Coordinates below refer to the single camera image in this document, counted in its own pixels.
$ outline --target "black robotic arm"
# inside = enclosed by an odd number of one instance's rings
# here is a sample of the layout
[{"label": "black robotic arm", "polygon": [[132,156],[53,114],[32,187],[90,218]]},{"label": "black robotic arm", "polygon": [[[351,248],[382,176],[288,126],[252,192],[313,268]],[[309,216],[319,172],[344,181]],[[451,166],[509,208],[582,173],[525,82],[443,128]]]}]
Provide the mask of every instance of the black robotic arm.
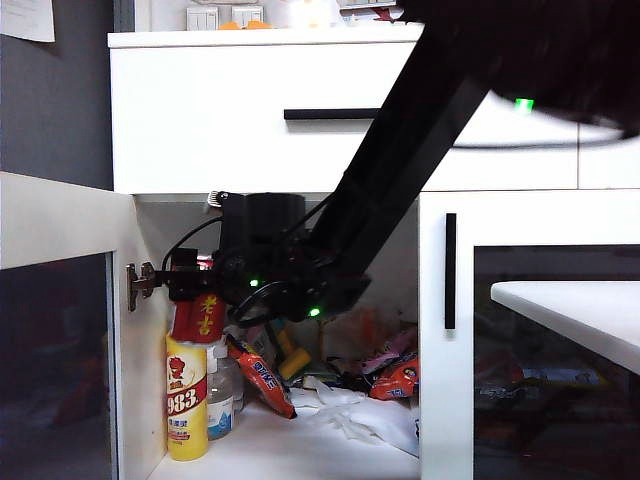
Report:
[{"label": "black robotic arm", "polygon": [[[155,272],[155,285],[166,283],[173,300],[213,291],[244,326],[351,308],[369,283],[367,267],[490,87],[511,99],[536,98],[563,118],[634,132],[640,124],[640,95],[621,102],[612,94],[628,90],[625,74],[640,78],[640,60],[620,62],[636,43],[621,42],[625,37],[616,29],[637,35],[623,13],[635,18],[640,4],[400,3],[408,19],[427,28],[336,190],[317,207],[323,210],[313,229],[305,228],[309,215],[301,196],[218,193],[214,202],[224,222],[214,267],[184,271],[195,264],[192,254],[183,264],[172,259],[174,271]],[[573,16],[563,18],[563,12]],[[518,19],[520,28],[510,23]],[[567,20],[564,34],[561,20]],[[603,51],[619,55],[603,57]],[[582,63],[575,57],[580,53],[586,55]],[[606,66],[617,69],[602,71]]]}]

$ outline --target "red snack bag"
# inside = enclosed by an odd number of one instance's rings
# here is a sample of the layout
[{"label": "red snack bag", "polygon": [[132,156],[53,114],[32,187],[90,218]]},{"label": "red snack bag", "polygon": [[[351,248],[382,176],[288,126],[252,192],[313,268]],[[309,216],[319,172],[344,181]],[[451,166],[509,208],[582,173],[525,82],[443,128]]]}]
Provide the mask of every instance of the red snack bag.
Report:
[{"label": "red snack bag", "polygon": [[176,302],[170,336],[176,342],[208,345],[222,336],[226,304],[213,293],[192,302]]},{"label": "red snack bag", "polygon": [[260,390],[267,405],[285,418],[295,418],[296,409],[289,402],[280,380],[262,357],[250,345],[239,342],[231,335],[227,335],[227,347],[231,358],[238,362],[244,376]]},{"label": "red snack bag", "polygon": [[418,354],[412,353],[389,366],[375,381],[369,396],[378,400],[410,397],[419,379]]}]

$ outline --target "black drawer handle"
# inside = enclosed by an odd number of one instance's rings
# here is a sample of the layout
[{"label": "black drawer handle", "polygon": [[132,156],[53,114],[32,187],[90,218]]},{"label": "black drawer handle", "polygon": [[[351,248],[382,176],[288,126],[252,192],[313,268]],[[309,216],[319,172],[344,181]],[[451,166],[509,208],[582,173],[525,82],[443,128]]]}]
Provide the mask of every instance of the black drawer handle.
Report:
[{"label": "black drawer handle", "polygon": [[456,220],[455,213],[447,213],[444,267],[444,328],[456,328]]},{"label": "black drawer handle", "polygon": [[379,108],[289,108],[285,120],[373,120]]}]

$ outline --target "plastic bottle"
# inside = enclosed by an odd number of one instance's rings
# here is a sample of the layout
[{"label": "plastic bottle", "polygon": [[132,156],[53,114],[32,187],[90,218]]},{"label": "plastic bottle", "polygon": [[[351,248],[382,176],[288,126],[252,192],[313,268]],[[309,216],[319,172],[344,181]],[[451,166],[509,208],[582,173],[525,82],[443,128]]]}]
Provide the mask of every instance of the plastic bottle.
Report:
[{"label": "plastic bottle", "polygon": [[214,356],[218,359],[218,371],[231,378],[233,388],[233,411],[239,412],[244,408],[244,375],[238,363],[229,358],[224,337],[213,346]]},{"label": "plastic bottle", "polygon": [[233,383],[228,371],[218,369],[222,352],[207,349],[207,436],[224,437],[233,428]]}]

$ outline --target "yellow object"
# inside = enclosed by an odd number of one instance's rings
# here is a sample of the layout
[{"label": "yellow object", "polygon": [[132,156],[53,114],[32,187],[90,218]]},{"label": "yellow object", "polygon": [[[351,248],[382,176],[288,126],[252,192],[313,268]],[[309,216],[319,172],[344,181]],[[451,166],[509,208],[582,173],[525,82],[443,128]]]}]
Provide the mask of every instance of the yellow object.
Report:
[{"label": "yellow object", "polygon": [[249,20],[247,23],[247,30],[263,30],[273,28],[268,23],[261,22],[260,20]]},{"label": "yellow object", "polygon": [[282,375],[282,378],[289,380],[310,362],[311,356],[309,353],[304,348],[296,348],[295,351],[280,364],[278,371],[280,375]]},{"label": "yellow object", "polygon": [[240,30],[240,27],[236,22],[227,22],[220,25],[218,30]]},{"label": "yellow object", "polygon": [[167,335],[167,448],[174,460],[205,454],[207,438],[207,354]]},{"label": "yellow object", "polygon": [[291,355],[296,349],[284,328],[276,334],[276,340],[278,341],[278,345],[280,345],[285,357]]}]

